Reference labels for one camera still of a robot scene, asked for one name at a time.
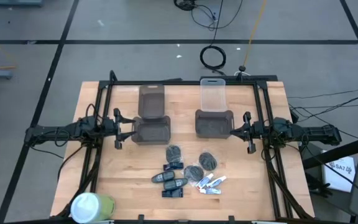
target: cable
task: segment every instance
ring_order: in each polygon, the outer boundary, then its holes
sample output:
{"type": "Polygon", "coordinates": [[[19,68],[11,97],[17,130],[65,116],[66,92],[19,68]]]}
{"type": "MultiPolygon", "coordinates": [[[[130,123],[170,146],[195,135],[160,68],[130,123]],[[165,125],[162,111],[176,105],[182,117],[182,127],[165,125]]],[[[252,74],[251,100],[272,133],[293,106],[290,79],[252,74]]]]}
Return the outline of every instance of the cable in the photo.
{"type": "Polygon", "coordinates": [[[319,160],[309,149],[309,147],[306,145],[306,149],[309,151],[310,155],[317,160],[317,162],[319,162],[321,165],[326,166],[328,169],[332,170],[333,172],[335,172],[337,175],[341,176],[343,179],[347,180],[349,183],[351,183],[355,188],[358,189],[358,186],[353,183],[353,181],[349,180],[347,177],[345,177],[344,175],[340,174],[338,171],[334,170],[333,168],[331,168],[330,166],[328,166],[327,164],[321,162],[321,160],[319,160]]]}
{"type": "MultiPolygon", "coordinates": [[[[331,108],[335,105],[332,105],[332,106],[297,106],[295,107],[294,109],[297,109],[297,108],[307,108],[307,109],[316,109],[316,108],[331,108]]],[[[358,105],[344,105],[344,106],[341,106],[343,108],[347,108],[347,107],[356,107],[358,105]]]]}
{"type": "Polygon", "coordinates": [[[210,11],[210,13],[211,13],[211,16],[209,16],[208,14],[207,14],[207,16],[208,16],[210,19],[212,19],[213,23],[210,24],[209,26],[206,26],[206,25],[203,25],[203,24],[197,22],[196,19],[194,18],[194,14],[193,14],[193,10],[194,10],[194,9],[191,10],[191,18],[192,18],[193,21],[194,21],[195,23],[197,23],[198,25],[200,25],[200,26],[202,26],[202,27],[205,27],[205,28],[209,28],[210,31],[213,31],[213,30],[215,30],[215,29],[223,29],[223,28],[229,26],[229,25],[234,21],[234,19],[237,17],[238,13],[240,12],[241,6],[242,6],[242,1],[243,1],[243,0],[241,0],[240,5],[239,5],[239,7],[238,7],[238,9],[237,9],[237,12],[235,13],[234,17],[230,20],[229,23],[227,23],[227,24],[224,25],[224,26],[221,26],[221,27],[219,27],[219,26],[211,27],[211,25],[215,23],[215,19],[214,19],[215,16],[214,16],[214,14],[212,13],[212,10],[211,10],[210,8],[204,6],[204,5],[195,4],[194,7],[197,8],[197,9],[200,9],[199,6],[207,8],[207,9],[210,11]]]}
{"type": "MultiPolygon", "coordinates": [[[[264,158],[264,156],[263,156],[264,152],[265,152],[265,149],[262,149],[262,151],[260,152],[260,156],[261,156],[262,160],[266,161],[266,158],[264,158]]],[[[276,152],[274,151],[274,155],[270,158],[269,161],[272,161],[275,157],[276,157],[276,152]]]]}
{"type": "Polygon", "coordinates": [[[87,124],[90,124],[90,121],[89,121],[89,119],[88,119],[88,112],[89,112],[91,106],[93,107],[93,110],[94,110],[93,113],[94,113],[95,119],[101,118],[102,121],[103,121],[104,118],[102,118],[102,116],[99,115],[99,111],[96,111],[96,107],[94,106],[94,104],[90,103],[90,104],[86,107],[86,110],[85,110],[86,123],[87,123],[87,124]]]}
{"type": "Polygon", "coordinates": [[[248,55],[249,55],[249,52],[251,51],[251,42],[252,42],[252,39],[254,38],[256,30],[258,29],[258,24],[259,24],[260,18],[262,17],[262,14],[265,11],[265,6],[266,6],[266,0],[264,0],[264,2],[262,3],[262,7],[260,8],[258,19],[255,22],[254,28],[252,29],[251,37],[249,38],[249,41],[248,41],[248,48],[247,48],[247,53],[246,53],[246,59],[244,60],[244,66],[247,65],[248,55]]]}
{"type": "MultiPolygon", "coordinates": [[[[303,110],[306,111],[307,113],[312,114],[310,111],[306,110],[305,108],[303,108],[303,107],[301,107],[301,106],[293,107],[291,104],[289,104],[289,105],[290,105],[299,115],[301,115],[301,116],[307,117],[307,116],[301,114],[301,113],[297,110],[297,108],[303,109],[303,110]]],[[[333,124],[331,124],[331,123],[329,123],[329,122],[327,122],[327,121],[325,121],[325,120],[323,120],[323,119],[321,119],[321,118],[319,118],[319,117],[317,117],[317,116],[314,116],[314,117],[317,118],[318,120],[320,120],[320,121],[326,123],[326,124],[333,125],[333,124]]],[[[341,133],[343,133],[343,134],[346,134],[346,135],[348,135],[348,136],[350,136],[350,137],[354,137],[354,138],[358,139],[357,136],[354,136],[353,134],[349,134],[349,133],[347,133],[347,132],[345,132],[345,131],[342,131],[342,130],[340,130],[339,128],[338,128],[338,131],[341,132],[341,133]]]]}
{"type": "MultiPolygon", "coordinates": [[[[221,20],[222,7],[223,7],[223,0],[221,0],[221,7],[219,8],[218,23],[216,24],[216,27],[219,27],[219,21],[221,20]]],[[[218,32],[218,29],[215,29],[214,38],[213,38],[211,44],[209,46],[206,46],[205,48],[203,48],[201,50],[201,52],[200,52],[200,61],[206,68],[208,68],[208,69],[210,69],[210,70],[212,70],[214,72],[218,72],[221,75],[226,76],[226,74],[224,72],[219,71],[219,69],[223,68],[224,65],[226,64],[226,53],[224,52],[224,50],[222,48],[217,47],[217,46],[213,46],[217,32],[218,32]],[[204,61],[204,53],[208,49],[214,49],[214,50],[217,50],[219,53],[221,53],[221,55],[223,57],[222,63],[220,63],[219,65],[216,65],[216,66],[208,65],[207,63],[205,63],[205,61],[204,61]]]]}
{"type": "Polygon", "coordinates": [[[80,146],[76,151],[74,151],[71,155],[69,155],[67,157],[67,159],[65,159],[62,164],[60,165],[59,171],[57,173],[57,181],[59,181],[60,178],[60,172],[62,171],[63,166],[66,164],[66,162],[71,159],[77,152],[79,152],[82,148],[84,148],[84,146],[80,146]]]}
{"type": "Polygon", "coordinates": [[[64,146],[64,145],[68,142],[68,140],[70,140],[70,133],[69,133],[68,131],[66,131],[66,130],[61,130],[61,129],[56,129],[56,135],[55,135],[55,140],[54,140],[54,142],[55,142],[55,145],[56,145],[57,147],[62,147],[62,146],[64,146]],[[58,136],[61,132],[66,133],[66,134],[67,134],[67,138],[64,140],[63,144],[58,144],[58,143],[57,143],[57,136],[58,136]]]}
{"type": "Polygon", "coordinates": [[[63,159],[63,157],[62,157],[62,156],[59,156],[58,154],[55,154],[55,153],[53,153],[53,152],[48,152],[48,151],[44,151],[44,150],[40,150],[40,149],[36,149],[36,148],[34,148],[33,146],[30,146],[30,148],[32,148],[32,149],[33,149],[33,150],[35,150],[35,151],[48,153],[48,154],[51,154],[51,155],[54,155],[54,156],[57,156],[57,157],[59,157],[59,158],[63,159]]]}
{"type": "Polygon", "coordinates": [[[353,98],[353,99],[351,99],[351,100],[348,100],[348,101],[346,101],[346,102],[344,102],[344,103],[341,103],[341,104],[338,104],[338,105],[333,106],[333,107],[331,107],[331,108],[328,108],[328,109],[326,109],[326,110],[324,110],[324,111],[322,111],[322,112],[320,112],[320,113],[316,113],[316,114],[312,114],[312,115],[310,115],[310,116],[307,116],[305,119],[303,119],[303,120],[301,120],[301,121],[298,121],[298,122],[306,121],[306,120],[309,119],[309,118],[312,118],[312,117],[314,117],[314,116],[317,116],[317,115],[320,115],[320,114],[323,114],[323,113],[328,113],[328,112],[330,112],[330,111],[333,111],[333,110],[335,110],[335,109],[340,108],[341,106],[344,106],[344,105],[346,105],[346,104],[348,104],[348,103],[351,103],[351,102],[353,102],[353,101],[355,101],[355,100],[358,100],[358,97],[355,97],[355,98],[353,98]]]}
{"type": "Polygon", "coordinates": [[[333,96],[333,95],[339,95],[339,94],[344,94],[344,93],[353,93],[353,92],[357,92],[357,91],[358,91],[358,89],[342,91],[342,92],[337,92],[337,93],[321,94],[321,95],[315,95],[315,96],[289,96],[287,98],[288,99],[310,99],[310,98],[317,98],[317,97],[321,97],[321,96],[333,96]]]}

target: wooden table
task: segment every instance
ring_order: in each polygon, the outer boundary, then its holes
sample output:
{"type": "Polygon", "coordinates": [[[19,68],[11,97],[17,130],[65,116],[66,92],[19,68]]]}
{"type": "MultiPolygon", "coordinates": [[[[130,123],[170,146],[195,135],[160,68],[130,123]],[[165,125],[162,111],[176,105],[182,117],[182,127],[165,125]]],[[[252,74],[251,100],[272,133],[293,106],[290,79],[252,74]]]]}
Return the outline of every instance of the wooden table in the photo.
{"type": "MultiPolygon", "coordinates": [[[[74,121],[85,115],[85,109],[96,98],[98,82],[84,82],[81,87],[74,121]]],[[[287,97],[282,82],[268,82],[274,116],[290,119],[287,97]]],[[[260,91],[264,117],[263,93],[260,91]]],[[[127,118],[138,116],[139,86],[113,86],[109,114],[119,108],[127,118]]],[[[234,113],[235,127],[243,125],[242,115],[250,111],[257,121],[254,92],[251,86],[226,86],[227,107],[234,113]]],[[[166,146],[138,146],[129,138],[122,150],[114,148],[115,137],[104,139],[97,193],[108,194],[116,200],[112,219],[137,219],[144,214],[148,220],[274,220],[268,174],[261,159],[262,143],[256,140],[257,152],[247,153],[247,143],[235,136],[228,139],[200,139],[195,134],[195,111],[200,108],[200,86],[165,86],[165,114],[171,119],[170,144],[181,147],[185,166],[197,162],[207,149],[218,160],[215,177],[226,175],[219,188],[221,195],[204,195],[191,185],[184,188],[183,198],[162,198],[162,184],[150,178],[162,172],[166,164],[166,146]]],[[[130,131],[131,124],[122,125],[130,131]]],[[[69,142],[65,157],[80,146],[69,142]]],[[[75,155],[63,168],[55,194],[51,215],[57,214],[71,199],[79,186],[85,149],[75,155]]],[[[314,216],[303,172],[300,153],[292,148],[282,149],[287,185],[300,205],[314,216]]],[[[175,171],[177,177],[183,177],[175,171]]],[[[278,189],[281,214],[284,217],[282,194],[278,189]]]]}

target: concrete floor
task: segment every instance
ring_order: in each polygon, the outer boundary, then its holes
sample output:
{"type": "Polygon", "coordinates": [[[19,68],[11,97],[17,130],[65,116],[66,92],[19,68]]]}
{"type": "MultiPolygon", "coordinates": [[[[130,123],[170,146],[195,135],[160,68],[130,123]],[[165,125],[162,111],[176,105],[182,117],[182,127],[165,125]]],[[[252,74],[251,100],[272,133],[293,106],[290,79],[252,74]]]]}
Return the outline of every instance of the concrete floor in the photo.
{"type": "MultiPolygon", "coordinates": [[[[358,25],[358,0],[347,0],[358,25]]],[[[218,0],[198,0],[218,11],[218,0]]],[[[225,1],[221,24],[232,18],[240,0],[225,1]]],[[[48,0],[43,7],[0,7],[0,40],[59,40],[73,0],[48,0]]],[[[248,39],[262,0],[244,0],[234,22],[218,30],[217,39],[248,39]]],[[[195,12],[200,22],[208,20],[195,12]]],[[[166,0],[80,0],[68,40],[211,39],[213,32],[198,26],[189,12],[166,0]]],[[[268,0],[255,39],[357,40],[339,0],[268,0]]],[[[53,44],[3,44],[17,68],[11,80],[0,80],[0,206],[39,100],[58,41],[53,44]]],[[[63,48],[40,124],[58,126],[71,122],[81,82],[105,80],[113,69],[119,80],[162,80],[182,77],[198,80],[212,75],[199,61],[207,44],[70,44],[63,48]]],[[[223,71],[233,74],[244,60],[246,44],[218,44],[227,54],[223,71]]],[[[208,63],[220,55],[209,52],[208,63]]],[[[0,65],[8,60],[0,52],[0,65]]],[[[358,89],[358,44],[255,44],[247,64],[252,75],[277,75],[288,96],[308,96],[358,89]]],[[[293,106],[329,106],[358,96],[357,93],[293,100],[293,106]]],[[[310,109],[317,113],[323,109],[310,109]]],[[[358,107],[339,108],[321,115],[339,129],[358,136],[358,107]]],[[[309,119],[305,126],[323,125],[309,119]]],[[[343,144],[355,139],[342,135],[343,144]]],[[[64,155],[52,144],[39,146],[64,155]]],[[[53,202],[62,160],[30,151],[6,221],[47,218],[53,202]]],[[[316,216],[323,220],[349,221],[320,198],[313,198],[316,216]]]]}

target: black metal frame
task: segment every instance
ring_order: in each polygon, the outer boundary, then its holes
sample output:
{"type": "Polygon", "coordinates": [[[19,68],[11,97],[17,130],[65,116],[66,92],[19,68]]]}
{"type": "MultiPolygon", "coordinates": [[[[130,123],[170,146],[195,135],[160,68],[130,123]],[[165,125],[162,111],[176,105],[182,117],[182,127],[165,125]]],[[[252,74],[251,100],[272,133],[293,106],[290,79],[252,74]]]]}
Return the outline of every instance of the black metal frame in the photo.
{"type": "MultiPolygon", "coordinates": [[[[262,93],[264,95],[265,100],[265,106],[267,110],[267,116],[269,123],[273,123],[273,113],[272,113],[272,107],[270,104],[270,97],[269,97],[269,91],[267,88],[267,82],[275,82],[277,81],[277,77],[274,75],[267,75],[267,76],[252,76],[252,77],[245,77],[238,75],[236,77],[224,77],[226,80],[226,85],[247,85],[252,86],[254,90],[254,96],[255,96],[255,103],[257,106],[257,114],[259,121],[264,121],[263,111],[262,111],[262,104],[260,100],[260,93],[259,90],[262,90],[262,93]]],[[[109,111],[109,105],[111,104],[111,94],[112,94],[112,88],[114,85],[145,85],[145,84],[163,84],[163,85],[200,85],[199,81],[183,81],[183,80],[165,80],[165,81],[117,81],[117,78],[113,73],[110,74],[110,80],[108,81],[100,81],[98,86],[98,92],[96,94],[95,99],[95,110],[94,115],[99,114],[99,110],[101,108],[101,101],[102,101],[102,94],[103,91],[106,90],[106,100],[104,102],[104,109],[103,109],[103,118],[108,117],[108,111],[109,111]]],[[[270,156],[270,143],[263,139],[263,146],[264,146],[264,153],[265,153],[265,161],[266,161],[266,168],[268,172],[271,172],[274,170],[272,165],[272,158],[270,156]]],[[[27,150],[29,148],[28,143],[24,143],[23,148],[27,150]]],[[[81,171],[81,180],[80,180],[80,189],[75,193],[75,196],[84,192],[86,187],[89,183],[91,183],[91,192],[96,191],[96,184],[98,179],[98,171],[99,171],[99,164],[101,160],[101,153],[103,148],[103,137],[96,138],[92,144],[87,145],[84,163],[83,163],[83,170],[81,171]],[[90,158],[91,158],[91,151],[93,149],[96,149],[96,155],[93,163],[93,167],[91,171],[88,172],[89,166],[90,166],[90,158]]],[[[296,203],[296,200],[290,195],[290,192],[286,189],[286,180],[285,180],[285,173],[282,163],[282,158],[280,154],[279,148],[275,147],[275,158],[276,158],[276,165],[278,169],[278,175],[269,175],[269,185],[270,185],[270,194],[272,197],[272,205],[273,205],[273,212],[275,216],[275,220],[282,220],[283,217],[280,214],[280,206],[278,203],[278,197],[277,197],[277,190],[276,190],[276,184],[280,187],[281,190],[286,190],[286,192],[283,192],[284,194],[284,205],[285,205],[285,213],[286,213],[286,219],[287,221],[295,222],[295,223],[303,223],[305,220],[300,219],[293,219],[292,209],[289,201],[292,202],[295,201],[295,203],[291,203],[292,205],[298,206],[296,203]]],[[[24,161],[18,161],[16,166],[23,166],[24,161]]],[[[19,175],[13,175],[11,182],[16,182],[19,180],[19,175]]],[[[6,192],[4,201],[6,197],[9,197],[12,195],[12,192],[9,192],[9,189],[6,192]]],[[[7,209],[9,208],[10,201],[8,205],[1,205],[0,209],[0,218],[3,217],[3,219],[0,219],[0,223],[4,221],[4,218],[7,213],[7,209]]],[[[59,222],[59,223],[71,223],[73,220],[68,217],[69,211],[69,204],[66,206],[66,208],[56,217],[53,217],[52,219],[48,220],[32,220],[28,222],[20,222],[20,223],[50,223],[50,222],[59,222]]],[[[115,220],[115,223],[178,223],[180,221],[177,220],[144,220],[143,215],[139,215],[138,220],[115,220]]],[[[234,217],[230,216],[228,221],[188,221],[189,223],[250,223],[248,221],[235,221],[234,217]]]]}

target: black post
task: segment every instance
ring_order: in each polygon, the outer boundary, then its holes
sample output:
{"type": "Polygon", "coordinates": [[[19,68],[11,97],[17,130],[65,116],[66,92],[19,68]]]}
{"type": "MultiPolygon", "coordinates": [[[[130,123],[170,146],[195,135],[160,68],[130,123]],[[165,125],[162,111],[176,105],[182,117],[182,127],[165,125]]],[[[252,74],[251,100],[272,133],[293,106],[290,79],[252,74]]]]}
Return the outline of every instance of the black post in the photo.
{"type": "Polygon", "coordinates": [[[303,168],[310,169],[316,166],[320,166],[321,163],[319,161],[323,163],[328,163],[357,153],[358,153],[358,140],[346,144],[344,146],[337,147],[325,153],[319,154],[315,157],[316,159],[314,157],[305,159],[303,161],[303,168]]]}
{"type": "MultiPolygon", "coordinates": [[[[258,119],[259,119],[259,121],[263,122],[264,114],[262,112],[262,104],[260,102],[258,86],[255,83],[253,85],[253,87],[254,87],[256,108],[257,108],[257,112],[258,112],[258,119]]],[[[264,145],[264,151],[265,151],[266,169],[268,170],[269,169],[269,162],[271,162],[272,158],[270,157],[269,148],[267,148],[264,143],[263,143],[263,145],[264,145]]],[[[278,204],[276,186],[274,184],[274,180],[271,178],[270,175],[268,175],[268,183],[269,183],[269,186],[270,186],[270,193],[272,194],[272,203],[273,203],[274,216],[275,216],[276,219],[278,219],[279,217],[281,217],[280,207],[279,207],[279,204],[278,204]]]]}
{"type": "MultiPolygon", "coordinates": [[[[272,111],[272,105],[270,104],[270,97],[269,97],[269,92],[267,91],[266,82],[264,83],[264,86],[262,86],[261,88],[264,91],[268,123],[273,124],[273,111],[272,111]]],[[[285,171],[284,171],[283,161],[281,158],[280,148],[274,147],[274,153],[276,155],[275,157],[276,157],[278,174],[280,176],[281,181],[284,183],[284,187],[287,187],[287,180],[285,179],[285,171]]],[[[283,198],[284,198],[285,213],[287,215],[287,218],[293,218],[291,205],[290,205],[289,201],[287,200],[287,198],[285,198],[285,197],[283,197],[283,198]]]]}
{"type": "MultiPolygon", "coordinates": [[[[103,93],[103,88],[101,88],[99,85],[98,93],[96,94],[96,99],[95,99],[94,111],[93,111],[93,116],[95,116],[95,118],[97,118],[97,116],[99,114],[102,93],[103,93]]],[[[92,147],[91,146],[86,147],[84,164],[83,164],[83,168],[81,171],[80,185],[84,182],[85,177],[88,175],[88,169],[89,169],[90,161],[91,161],[91,153],[92,153],[92,147]]]]}
{"type": "MultiPolygon", "coordinates": [[[[104,108],[103,108],[103,119],[107,118],[107,116],[109,114],[111,90],[112,90],[112,84],[110,84],[107,89],[106,101],[104,102],[104,108]]],[[[102,155],[102,148],[103,148],[103,138],[98,140],[98,146],[97,146],[96,155],[94,158],[94,163],[97,163],[99,165],[100,165],[100,160],[101,160],[101,155],[102,155]]],[[[96,174],[93,177],[93,180],[91,183],[91,189],[90,189],[91,192],[96,192],[96,184],[98,182],[98,174],[99,174],[99,170],[96,171],[96,174]]]]}
{"type": "Polygon", "coordinates": [[[349,223],[358,223],[358,217],[355,215],[352,215],[349,223]]]}

